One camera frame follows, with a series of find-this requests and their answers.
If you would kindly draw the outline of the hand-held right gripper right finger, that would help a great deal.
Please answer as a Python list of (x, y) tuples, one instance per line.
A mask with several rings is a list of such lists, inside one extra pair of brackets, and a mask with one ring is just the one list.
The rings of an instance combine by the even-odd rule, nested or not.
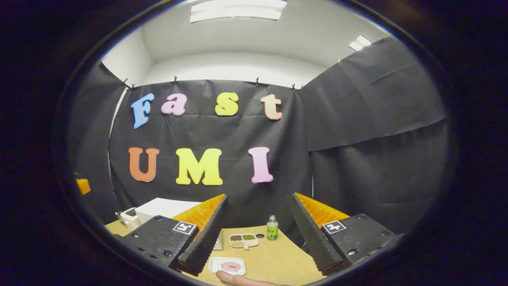
[(325, 276), (374, 257), (402, 237), (364, 213), (349, 216), (300, 193), (292, 194), (291, 212)]

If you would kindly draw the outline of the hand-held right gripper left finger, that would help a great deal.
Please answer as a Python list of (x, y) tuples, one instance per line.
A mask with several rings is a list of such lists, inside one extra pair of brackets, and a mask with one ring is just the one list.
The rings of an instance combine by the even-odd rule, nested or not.
[(116, 239), (158, 264), (198, 276), (214, 249), (228, 209), (227, 195), (220, 194), (172, 218), (156, 215)]

